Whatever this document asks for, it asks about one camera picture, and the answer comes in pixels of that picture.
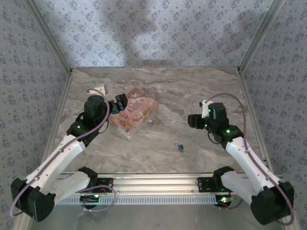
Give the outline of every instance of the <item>pink cable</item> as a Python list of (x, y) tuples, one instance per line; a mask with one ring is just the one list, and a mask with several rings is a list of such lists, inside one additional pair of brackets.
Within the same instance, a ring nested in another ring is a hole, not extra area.
[[(86, 132), (86, 133), (84, 133), (84, 134), (82, 134), (82, 135), (80, 135), (80, 136), (78, 136), (78, 137), (72, 139), (71, 141), (67, 142), (67, 143), (66, 143), (56, 154), (54, 154), (54, 156), (53, 156), (53, 157), (42, 167), (42, 169), (37, 173), (37, 175), (35, 176), (35, 178), (36, 178), (36, 177), (38, 178), (38, 177), (45, 171), (45, 169), (54, 161), (54, 159), (55, 159), (61, 152), (63, 152), (64, 149), (67, 148), (71, 143), (73, 143), (73, 142), (75, 142), (75, 141), (77, 141), (77, 140), (79, 140), (79, 139), (81, 139), (81, 138), (83, 138), (83, 137), (85, 137), (85, 136), (88, 136), (89, 134), (95, 132), (96, 130), (98, 130), (99, 128), (101, 128), (101, 127), (104, 125), (104, 123), (106, 122), (106, 120), (108, 119), (109, 114), (110, 114), (110, 105), (109, 105), (109, 103), (108, 103), (108, 101), (107, 101), (106, 96), (105, 96), (103, 93), (101, 93), (99, 90), (96, 90), (96, 89), (88, 89), (87, 92), (89, 92), (90, 90), (97, 92), (98, 94), (100, 94), (100, 96), (102, 96), (102, 97), (104, 98), (105, 103), (106, 103), (106, 116), (105, 116), (105, 118), (102, 120), (102, 122), (101, 122), (99, 125), (97, 125), (97, 126), (96, 126), (95, 128), (93, 128), (92, 130), (90, 130), (90, 131), (88, 131), (88, 132)], [(23, 213), (23, 212), (21, 211), (21, 212), (18, 212), (18, 213), (16, 213), (16, 214), (14, 214), (14, 212), (13, 212), (13, 211), (14, 211), (14, 207), (16, 206), (16, 204), (17, 204), (19, 198), (22, 196), (22, 194), (27, 190), (28, 187), (31, 186), (31, 184), (33, 184), (34, 181), (35, 181), (35, 179), (32, 179), (32, 180), (31, 180), (31, 181), (30, 181), (30, 182), (29, 182), (29, 183), (18, 193), (18, 195), (16, 196), (16, 198), (13, 200), (13, 203), (12, 203), (12, 206), (11, 206), (11, 209), (10, 209), (10, 216), (11, 216), (11, 217), (16, 217), (16, 216), (18, 216), (18, 215), (20, 215), (20, 214)]]
[(243, 113), (243, 121), (244, 121), (244, 126), (243, 126), (243, 142), (244, 142), (244, 147), (246, 152), (248, 153), (248, 156), (250, 157), (250, 159), (252, 160), (252, 162), (256, 165), (256, 167), (261, 171), (261, 173), (270, 180), (270, 182), (278, 189), (278, 191), (282, 194), (282, 196), (284, 197), (287, 205), (289, 206), (290, 209), (290, 214), (291, 214), (291, 218), (290, 221), (288, 223), (283, 223), (278, 221), (278, 223), (289, 226), (291, 224), (293, 224), (294, 222), (294, 211), (293, 211), (293, 207), (291, 205), (291, 202), (289, 200), (289, 198), (287, 197), (287, 195), (284, 193), (284, 191), (281, 189), (281, 187), (266, 173), (266, 171), (264, 171), (261, 166), (257, 163), (257, 161), (255, 160), (255, 158), (251, 155), (250, 151), (248, 150), (248, 144), (247, 144), (247, 139), (246, 139), (246, 115), (245, 115), (245, 111), (244, 111), (244, 107), (243, 104), (241, 103), (241, 101), (234, 95), (230, 94), (230, 93), (226, 93), (226, 92), (222, 92), (222, 93), (218, 93), (216, 95), (213, 95), (212, 97), (210, 97), (208, 100), (206, 100), (206, 103), (211, 100), (214, 97), (220, 96), (220, 95), (227, 95), (230, 96), (234, 99), (236, 99), (242, 109), (242, 113)]
[(79, 190), (77, 193), (86, 192), (86, 191), (93, 190), (93, 189), (96, 189), (96, 188), (108, 188), (108, 189), (112, 190), (112, 192), (114, 193), (114, 198), (113, 198), (113, 200), (112, 200), (112, 203), (111, 203), (108, 207), (102, 208), (102, 209), (87, 209), (87, 208), (85, 207), (85, 203), (86, 203), (87, 200), (84, 200), (84, 201), (83, 201), (83, 209), (84, 209), (85, 211), (89, 211), (89, 212), (100, 212), (100, 211), (105, 211), (105, 210), (111, 208), (111, 207), (115, 204), (115, 202), (116, 202), (116, 192), (115, 192), (114, 188), (112, 188), (112, 187), (110, 187), (110, 186), (108, 186), (108, 185), (103, 185), (103, 184), (101, 184), (101, 185), (97, 185), (97, 186), (94, 186), (94, 187), (91, 187), (91, 188), (81, 189), (81, 190)]

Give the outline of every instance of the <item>floral wallpaper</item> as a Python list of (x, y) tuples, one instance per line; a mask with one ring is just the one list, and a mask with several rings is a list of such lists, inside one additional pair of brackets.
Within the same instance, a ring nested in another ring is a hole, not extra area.
[(0, 229), (10, 230), (10, 185), (40, 163), (66, 81), (31, 13), (0, 1)]
[(244, 72), (276, 173), (307, 229), (307, 2), (287, 0)]
[(71, 67), (236, 67), (271, 1), (34, 0)]

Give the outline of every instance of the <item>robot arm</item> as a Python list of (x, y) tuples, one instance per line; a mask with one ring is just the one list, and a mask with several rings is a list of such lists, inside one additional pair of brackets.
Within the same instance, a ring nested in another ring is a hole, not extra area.
[(11, 192), (17, 208), (36, 221), (42, 221), (51, 213), (56, 203), (91, 184), (97, 174), (87, 168), (79, 169), (59, 183), (55, 182), (69, 163), (99, 134), (101, 127), (96, 127), (107, 120), (107, 108), (109, 114), (126, 108), (126, 95), (118, 95), (115, 99), (116, 103), (105, 102), (102, 96), (90, 96), (84, 104), (84, 112), (77, 117), (52, 154), (25, 180), (16, 178), (12, 182)]
[(235, 158), (249, 178), (249, 182), (246, 183), (231, 167), (223, 167), (213, 173), (216, 188), (219, 191), (227, 188), (238, 194), (250, 205), (254, 217), (263, 225), (290, 215), (288, 204), (274, 184), (284, 191), (291, 205), (294, 200), (292, 185), (289, 182), (281, 182), (247, 143), (250, 155), (248, 154), (245, 149), (244, 134), (237, 126), (229, 125), (226, 109), (222, 103), (212, 103), (206, 106), (203, 106), (203, 103), (204, 101), (200, 105), (208, 108), (209, 115), (206, 116), (208, 112), (203, 112), (202, 115), (189, 115), (188, 124), (198, 129), (205, 128), (212, 133), (215, 141)]

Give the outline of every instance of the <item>gray marble tabletop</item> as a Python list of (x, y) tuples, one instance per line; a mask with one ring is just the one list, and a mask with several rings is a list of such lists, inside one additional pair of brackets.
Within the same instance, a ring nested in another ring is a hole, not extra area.
[[(245, 106), (235, 69), (172, 68), (118, 69), (81, 68), (72, 73), (72, 82), (65, 103), (53, 148), (66, 130), (83, 111), (89, 96), (86, 90), (107, 86), (109, 100), (128, 93), (134, 87), (149, 91), (159, 103), (158, 113), (131, 139), (126, 138), (110, 123), (108, 130), (97, 136), (66, 168), (74, 172), (87, 166), (98, 173), (209, 173), (223, 166), (241, 171), (234, 158), (220, 145), (208, 140), (205, 130), (190, 128), (189, 114), (200, 114), (199, 102), (218, 92), (239, 97)], [(223, 102), (230, 123), (243, 129), (243, 116), (238, 103), (229, 97)], [(247, 137), (260, 156), (254, 129), (247, 113)], [(174, 145), (184, 146), (183, 153)]]

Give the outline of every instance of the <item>wall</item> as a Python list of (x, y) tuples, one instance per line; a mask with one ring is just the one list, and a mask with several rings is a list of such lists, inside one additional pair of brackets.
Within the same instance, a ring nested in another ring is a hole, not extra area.
[(276, 173), (295, 187), (307, 229), (307, 3), (287, 0), (244, 78)]
[(0, 1), (0, 229), (12, 228), (10, 184), (40, 163), (67, 73), (30, 12)]
[(271, 1), (34, 2), (72, 67), (236, 67)]

